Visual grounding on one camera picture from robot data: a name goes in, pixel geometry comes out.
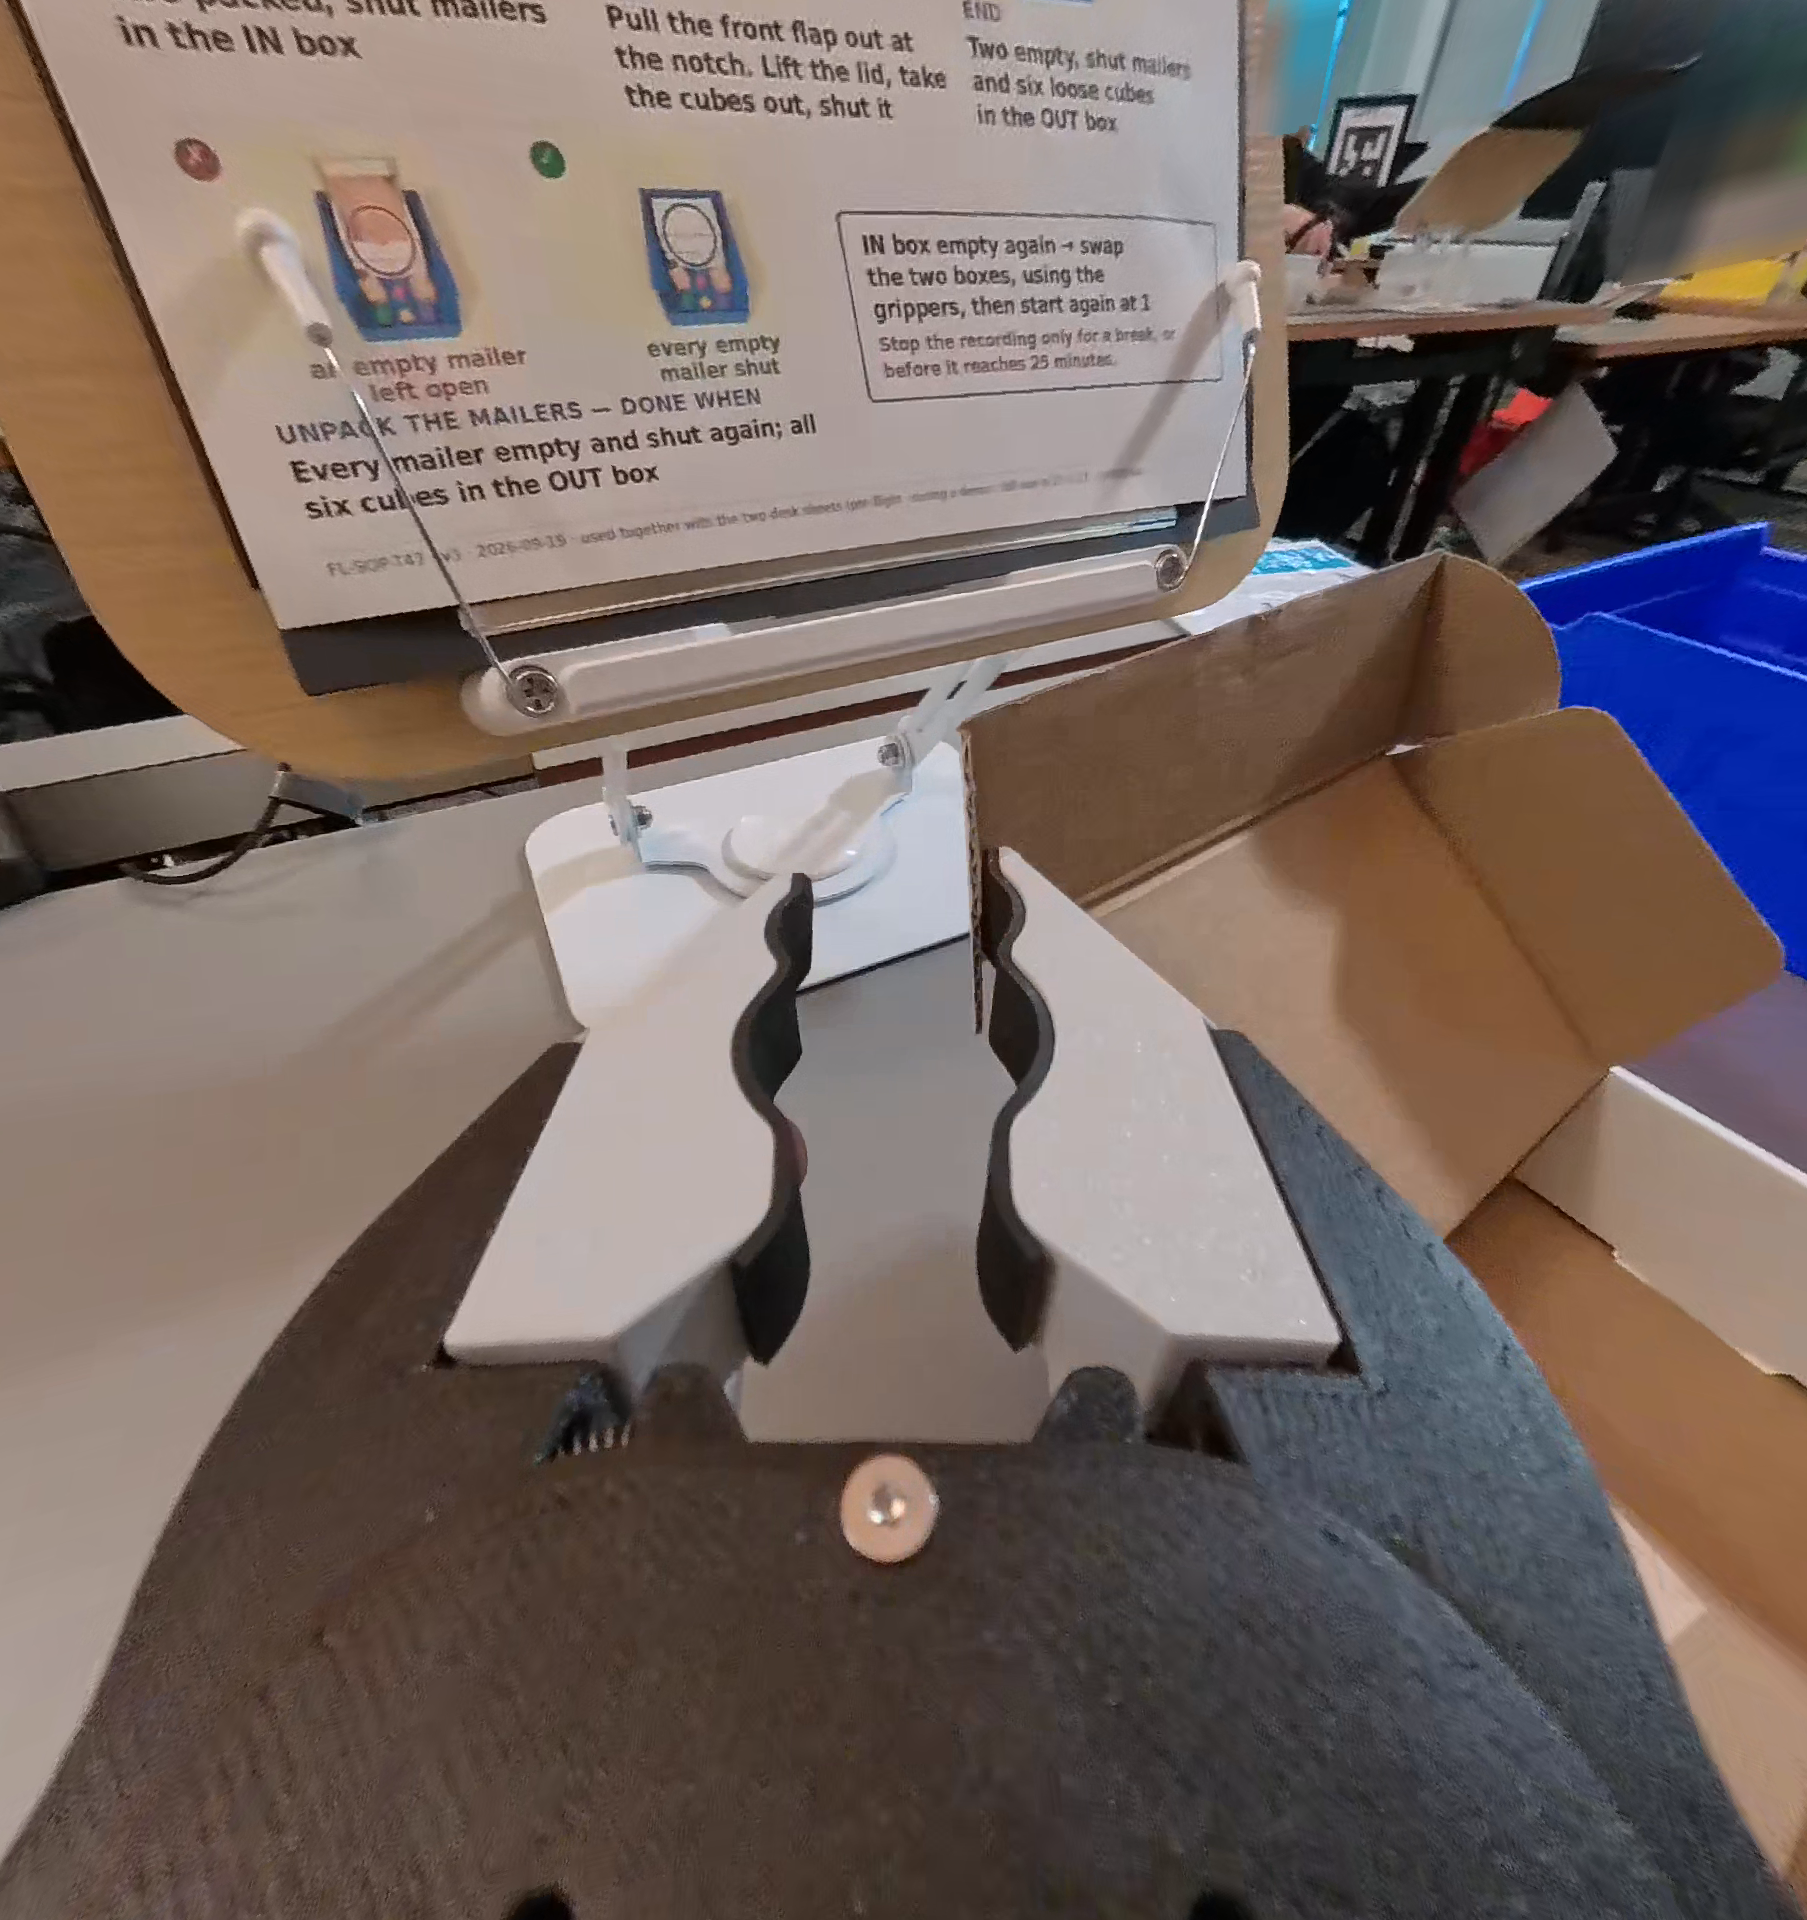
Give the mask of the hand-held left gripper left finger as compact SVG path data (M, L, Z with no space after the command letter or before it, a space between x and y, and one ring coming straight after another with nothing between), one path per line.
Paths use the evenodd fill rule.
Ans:
M770 1364L810 1279L804 1151L779 1094L814 885L728 906L591 1022L442 1335L460 1365L594 1364L638 1397L670 1364Z

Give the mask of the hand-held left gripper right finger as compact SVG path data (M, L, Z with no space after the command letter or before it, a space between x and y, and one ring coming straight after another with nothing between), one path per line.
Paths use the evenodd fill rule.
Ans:
M1196 1364L1320 1368L1341 1328L1204 1015L1014 850L981 872L989 1128L978 1288L1040 1364L1160 1417Z

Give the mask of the white cardboard mailer box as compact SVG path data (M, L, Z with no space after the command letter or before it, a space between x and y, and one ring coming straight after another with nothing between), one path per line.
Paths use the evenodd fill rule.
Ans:
M1783 952L1503 575L1423 557L998 706L971 839L1341 1173L1338 1386L1198 1398L1439 1596L1684 1918L1807 1915L1807 1174L1627 1079Z

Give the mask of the blue plastic bin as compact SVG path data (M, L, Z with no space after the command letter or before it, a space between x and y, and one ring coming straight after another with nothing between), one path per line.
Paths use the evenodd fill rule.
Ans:
M1807 982L1807 554L1769 525L1523 586L1561 705L1609 712Z

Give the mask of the grey desk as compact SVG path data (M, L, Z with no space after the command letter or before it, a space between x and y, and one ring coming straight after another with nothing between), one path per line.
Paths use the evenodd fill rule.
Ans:
M169 1508L348 1248L577 1022L527 839L598 799L400 805L187 885L0 912L0 1863ZM814 1274L741 1386L780 1443L1005 1443L1050 1403L978 1294L1008 1079L968 930L804 990L780 1094ZM1625 1067L1452 1234L1645 1575L1704 1747L1807 1909L1807 985Z

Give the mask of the blue white paper leaflet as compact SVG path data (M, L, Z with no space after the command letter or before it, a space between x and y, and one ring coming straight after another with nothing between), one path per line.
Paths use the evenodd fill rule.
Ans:
M1281 610L1315 590L1359 583L1368 565L1341 551L1329 541L1272 541L1251 565L1248 575L1232 590L1235 618Z

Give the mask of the printed instruction sheet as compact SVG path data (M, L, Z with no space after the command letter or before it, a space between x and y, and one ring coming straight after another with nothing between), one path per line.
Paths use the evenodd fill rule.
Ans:
M24 4L275 624L1196 502L1242 4Z

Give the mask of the upright cardboard piece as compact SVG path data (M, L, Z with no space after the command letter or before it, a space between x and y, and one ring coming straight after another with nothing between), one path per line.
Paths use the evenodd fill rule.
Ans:
M1575 507L1615 463L1600 408L1575 380L1452 493L1452 517L1476 557L1503 565Z

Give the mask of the background wooden table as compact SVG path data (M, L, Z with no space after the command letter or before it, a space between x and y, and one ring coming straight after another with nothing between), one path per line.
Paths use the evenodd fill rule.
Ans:
M1426 305L1412 310L1347 305L1311 307L1286 320L1291 346L1514 332L1548 332L1590 364L1798 346L1807 343L1807 299L1778 305L1673 301L1639 322L1621 320L1609 305L1561 301Z

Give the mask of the white document stand wooden board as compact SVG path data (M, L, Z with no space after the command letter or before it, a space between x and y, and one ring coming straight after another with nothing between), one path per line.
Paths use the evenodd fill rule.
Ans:
M418 538L485 669L361 693L300 693L284 626L243 565L148 310L20 4L0 4L0 435L105 635L208 729L303 776L461 776L539 750L598 751L609 845L643 884L700 891L709 920L773 876L819 906L881 885L923 768L1028 654L1105 626L1177 626L1238 587L1281 502L1277 143L1254 131L1266 7L1245 9L1241 180L1245 253L1217 289L1241 393L1196 502L1023 532L904 541L694 569L622 587L470 602ZM1169 532L1160 551L1035 569L823 618L692 626L498 659L483 613L652 610L770 583Z

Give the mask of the clear plastic containers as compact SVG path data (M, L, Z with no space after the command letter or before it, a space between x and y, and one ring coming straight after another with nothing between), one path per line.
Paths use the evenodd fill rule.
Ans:
M1469 295L1472 238L1458 226L1415 226L1382 237L1373 295L1393 310L1461 307Z

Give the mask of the black white marker sign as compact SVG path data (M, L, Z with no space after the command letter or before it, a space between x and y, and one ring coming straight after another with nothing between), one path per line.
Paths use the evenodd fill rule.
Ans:
M1329 115L1324 167L1338 183L1393 185L1420 100L1411 92L1341 95Z

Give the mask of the open brown cardboard box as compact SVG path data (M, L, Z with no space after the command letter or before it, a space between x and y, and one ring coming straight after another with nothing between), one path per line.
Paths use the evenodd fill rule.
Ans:
M1469 238L1514 219L1581 146L1584 128L1484 128L1423 167L1393 219L1397 238Z

